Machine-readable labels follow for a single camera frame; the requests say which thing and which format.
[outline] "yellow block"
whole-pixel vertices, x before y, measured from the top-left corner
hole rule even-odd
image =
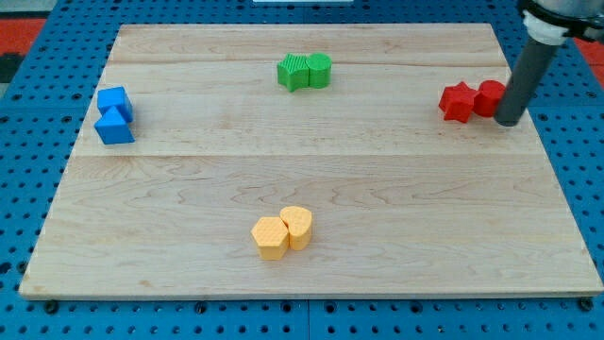
[[[252,229],[252,237],[263,260],[280,260],[287,251],[288,230],[279,217],[261,217]]]
[[[290,248],[302,250],[312,237],[312,212],[301,207],[285,207],[279,214],[290,231]]]

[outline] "wood grain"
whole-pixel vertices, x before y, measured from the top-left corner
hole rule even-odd
[[[285,53],[315,51],[334,60],[328,88],[277,85]],[[100,144],[92,101],[20,291],[598,294],[529,116],[504,128],[438,112],[444,86],[508,74],[488,25],[125,25],[98,89],[126,86],[137,142]],[[312,211],[312,242],[261,261],[249,231],[289,205]]]

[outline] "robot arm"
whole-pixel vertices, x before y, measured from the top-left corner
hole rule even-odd
[[[495,120],[506,127],[518,124],[567,38],[604,43],[604,0],[519,0],[518,10],[527,27],[528,41],[495,112]]]

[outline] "blue block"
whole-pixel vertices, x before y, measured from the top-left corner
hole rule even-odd
[[[111,107],[115,107],[122,114],[126,123],[132,123],[134,120],[132,103],[130,103],[130,99],[123,86],[100,90],[96,106],[101,111],[101,114],[105,114]]]
[[[109,108],[94,124],[94,128],[106,145],[134,142],[128,124],[115,107]]]

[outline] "table surface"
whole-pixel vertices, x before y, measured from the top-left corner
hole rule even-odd
[[[59,0],[0,104],[0,337],[131,339],[598,338],[604,299],[27,301],[17,293],[121,24],[490,23],[509,64],[526,40],[516,1],[359,1],[351,7],[247,2]],[[572,42],[530,113],[602,276],[604,93]],[[74,278],[65,277],[65,281]]]
[[[328,88],[277,84],[286,53],[316,51]],[[463,125],[437,108],[446,85],[508,73],[484,24],[124,25],[97,90],[126,86],[136,142],[100,143],[93,98],[21,293],[599,294],[529,116]],[[262,261],[250,230],[288,205],[313,211],[312,242]]]

